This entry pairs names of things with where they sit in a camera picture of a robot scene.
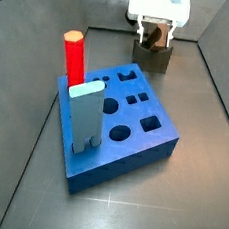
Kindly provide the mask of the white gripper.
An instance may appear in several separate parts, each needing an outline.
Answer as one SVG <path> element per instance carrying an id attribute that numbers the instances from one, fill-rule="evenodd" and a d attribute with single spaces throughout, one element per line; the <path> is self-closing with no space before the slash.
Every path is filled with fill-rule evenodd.
<path id="1" fill-rule="evenodd" d="M 182 28 L 189 20 L 190 4 L 191 0 L 129 0 L 127 13 L 131 20 L 137 20 L 137 34 L 140 35 L 141 44 L 144 37 L 142 19 L 146 22 L 171 22 L 166 38 L 166 48 L 169 48 L 176 26 Z"/>

